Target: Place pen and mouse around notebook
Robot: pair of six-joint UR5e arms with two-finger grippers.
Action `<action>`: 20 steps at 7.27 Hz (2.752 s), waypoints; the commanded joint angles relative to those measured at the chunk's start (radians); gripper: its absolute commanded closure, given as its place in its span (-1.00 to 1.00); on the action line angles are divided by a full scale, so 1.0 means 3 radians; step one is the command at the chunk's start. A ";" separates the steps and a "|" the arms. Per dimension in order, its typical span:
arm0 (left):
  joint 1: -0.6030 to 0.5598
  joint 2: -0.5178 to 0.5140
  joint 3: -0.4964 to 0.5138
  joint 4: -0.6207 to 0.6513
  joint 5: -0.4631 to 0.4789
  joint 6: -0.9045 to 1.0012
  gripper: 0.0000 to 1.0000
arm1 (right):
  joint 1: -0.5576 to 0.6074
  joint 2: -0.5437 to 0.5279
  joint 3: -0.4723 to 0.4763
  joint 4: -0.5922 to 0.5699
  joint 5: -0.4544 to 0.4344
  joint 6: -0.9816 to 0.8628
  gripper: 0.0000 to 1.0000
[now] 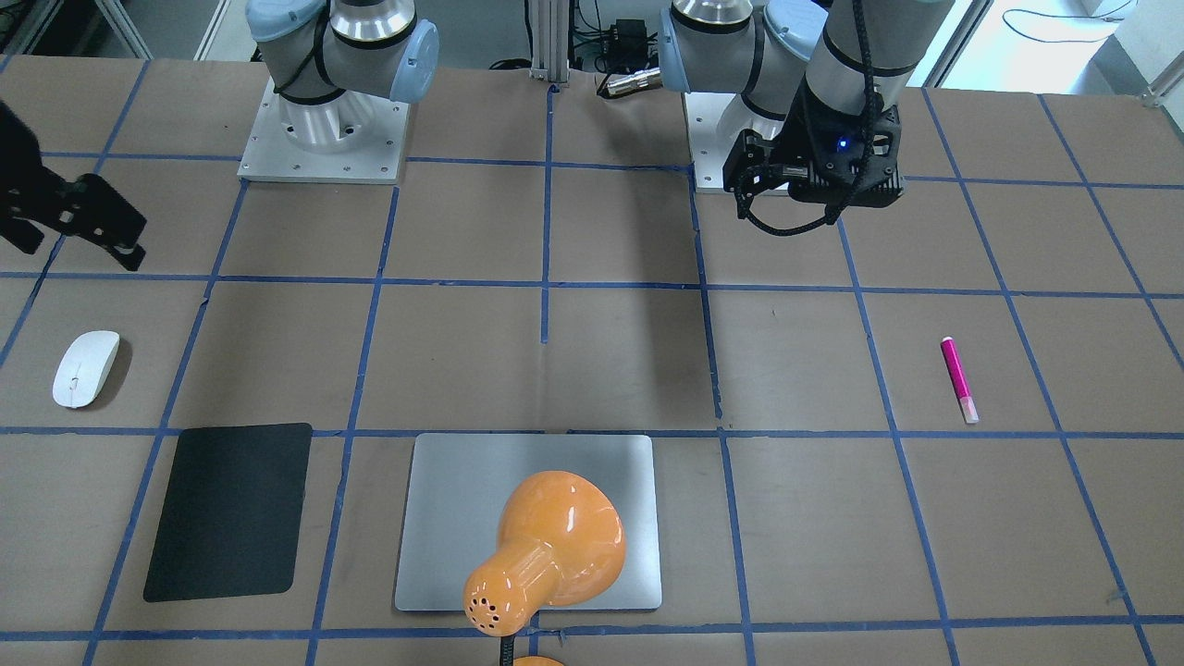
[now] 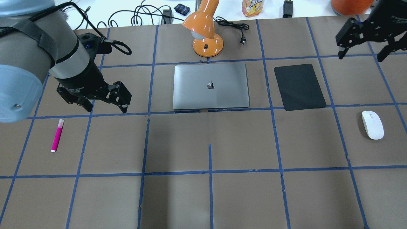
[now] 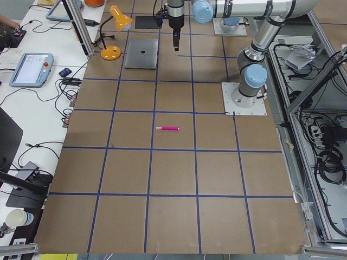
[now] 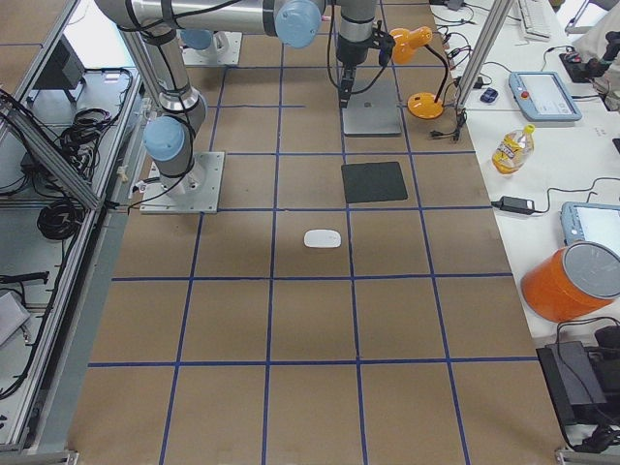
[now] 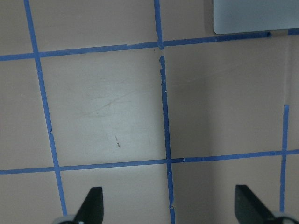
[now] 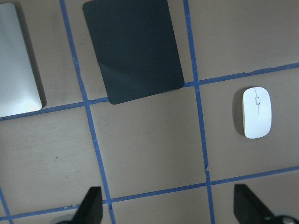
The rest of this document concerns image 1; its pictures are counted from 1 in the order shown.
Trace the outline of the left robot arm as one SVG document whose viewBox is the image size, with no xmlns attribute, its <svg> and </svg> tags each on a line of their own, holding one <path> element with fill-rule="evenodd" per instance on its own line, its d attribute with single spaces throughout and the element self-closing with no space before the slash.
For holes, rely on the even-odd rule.
<svg viewBox="0 0 1184 666">
<path fill-rule="evenodd" d="M 673 92 L 731 94 L 749 121 L 723 126 L 721 186 L 736 218 L 790 237 L 905 193 L 899 96 L 950 1 L 673 1 L 659 71 Z"/>
</svg>

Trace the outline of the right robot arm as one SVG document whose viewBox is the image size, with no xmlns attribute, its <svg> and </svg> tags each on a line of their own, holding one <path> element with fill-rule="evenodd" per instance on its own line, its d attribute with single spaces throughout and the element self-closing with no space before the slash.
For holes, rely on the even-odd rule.
<svg viewBox="0 0 1184 666">
<path fill-rule="evenodd" d="M 411 1 L 250 1 L 245 18 L 271 83 L 242 153 L 249 181 L 395 180 L 408 105 L 426 97 L 439 30 Z M 46 230 L 88 241 L 123 269 L 144 260 L 144 214 L 94 173 L 43 164 L 34 132 L 4 105 L 4 241 L 34 254 Z"/>
</svg>

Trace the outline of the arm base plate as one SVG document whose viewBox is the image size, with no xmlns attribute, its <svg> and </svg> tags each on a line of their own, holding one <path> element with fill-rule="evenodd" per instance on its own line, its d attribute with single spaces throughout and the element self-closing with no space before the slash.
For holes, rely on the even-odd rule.
<svg viewBox="0 0 1184 666">
<path fill-rule="evenodd" d="M 766 119 L 745 105 L 739 92 L 684 92 L 686 137 L 693 156 L 695 191 L 723 196 L 723 164 L 741 130 L 765 140 L 781 132 L 781 119 Z"/>
<path fill-rule="evenodd" d="M 264 87 L 238 177 L 252 182 L 395 185 L 411 108 L 363 92 L 296 105 Z"/>
</svg>

